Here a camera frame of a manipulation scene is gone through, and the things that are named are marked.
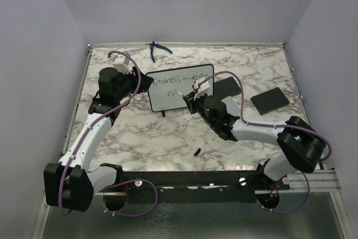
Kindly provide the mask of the black framed whiteboard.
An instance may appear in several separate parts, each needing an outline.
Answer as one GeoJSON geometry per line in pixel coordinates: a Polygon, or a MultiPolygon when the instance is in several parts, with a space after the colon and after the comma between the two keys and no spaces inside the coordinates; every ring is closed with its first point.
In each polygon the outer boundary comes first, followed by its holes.
{"type": "Polygon", "coordinates": [[[181,94],[193,91],[196,80],[207,78],[214,74],[212,64],[192,65],[189,67],[166,69],[146,73],[153,78],[148,90],[150,108],[155,113],[181,109],[186,103],[181,94]]]}

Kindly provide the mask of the black rectangular eraser block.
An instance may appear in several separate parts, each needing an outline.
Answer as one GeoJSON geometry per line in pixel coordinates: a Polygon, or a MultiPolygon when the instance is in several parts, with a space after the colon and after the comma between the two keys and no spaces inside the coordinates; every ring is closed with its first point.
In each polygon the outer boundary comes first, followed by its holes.
{"type": "Polygon", "coordinates": [[[241,88],[233,77],[228,77],[214,83],[214,96],[221,99],[240,94],[241,88]]]}

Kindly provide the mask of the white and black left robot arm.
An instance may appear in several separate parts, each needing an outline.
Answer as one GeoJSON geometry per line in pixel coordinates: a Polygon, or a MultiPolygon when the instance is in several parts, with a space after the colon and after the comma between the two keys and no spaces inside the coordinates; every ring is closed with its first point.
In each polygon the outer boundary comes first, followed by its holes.
{"type": "Polygon", "coordinates": [[[85,212],[99,191],[122,188],[124,172],[121,166],[103,163],[93,172],[88,169],[121,109],[137,93],[147,92],[153,81],[137,68],[129,73],[113,67],[100,70],[98,91],[89,106],[83,129],[66,154],[57,163],[48,163],[44,169],[48,205],[58,207],[63,216],[72,211],[85,212]]]}

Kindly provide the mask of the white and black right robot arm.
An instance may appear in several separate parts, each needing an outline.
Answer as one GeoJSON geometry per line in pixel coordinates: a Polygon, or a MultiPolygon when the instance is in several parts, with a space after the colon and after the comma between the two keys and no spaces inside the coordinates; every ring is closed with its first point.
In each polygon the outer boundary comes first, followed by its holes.
{"type": "Polygon", "coordinates": [[[277,180],[295,171],[312,173],[328,145],[297,116],[278,123],[246,123],[232,97],[221,100],[214,95],[195,95],[190,92],[182,97],[189,112],[199,114],[221,139],[268,143],[281,148],[282,153],[268,160],[257,175],[257,183],[263,189],[270,189],[277,180]]]}

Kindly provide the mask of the black marker cap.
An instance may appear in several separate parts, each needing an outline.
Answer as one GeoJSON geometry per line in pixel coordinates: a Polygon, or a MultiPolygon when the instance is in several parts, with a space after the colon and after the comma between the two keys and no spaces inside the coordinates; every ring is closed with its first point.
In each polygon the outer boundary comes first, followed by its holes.
{"type": "Polygon", "coordinates": [[[197,157],[201,152],[201,148],[198,148],[196,152],[194,153],[194,156],[197,157]]]}

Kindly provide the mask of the black flat pad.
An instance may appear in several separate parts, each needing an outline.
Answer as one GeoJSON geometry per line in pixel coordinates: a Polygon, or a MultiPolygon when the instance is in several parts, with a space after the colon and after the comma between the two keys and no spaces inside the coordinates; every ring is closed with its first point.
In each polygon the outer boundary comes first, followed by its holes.
{"type": "Polygon", "coordinates": [[[251,102],[260,115],[268,114],[290,104],[290,101],[279,87],[251,97],[251,102]]]}

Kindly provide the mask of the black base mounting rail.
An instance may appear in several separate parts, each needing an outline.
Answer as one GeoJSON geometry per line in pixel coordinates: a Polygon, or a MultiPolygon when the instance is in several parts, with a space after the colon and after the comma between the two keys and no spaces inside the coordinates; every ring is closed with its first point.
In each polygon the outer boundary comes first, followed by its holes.
{"type": "Polygon", "coordinates": [[[266,177],[262,165],[238,171],[124,171],[109,166],[117,179],[100,191],[109,203],[253,203],[257,194],[290,189],[283,179],[266,177]]]}

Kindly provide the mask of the aluminium frame profile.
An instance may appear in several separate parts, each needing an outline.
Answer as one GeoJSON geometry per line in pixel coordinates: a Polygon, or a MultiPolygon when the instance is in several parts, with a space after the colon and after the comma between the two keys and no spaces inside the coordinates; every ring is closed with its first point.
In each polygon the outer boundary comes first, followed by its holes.
{"type": "Polygon", "coordinates": [[[290,191],[304,193],[310,186],[313,193],[339,192],[341,185],[335,170],[315,170],[311,174],[303,175],[295,172],[287,175],[290,191]]]}

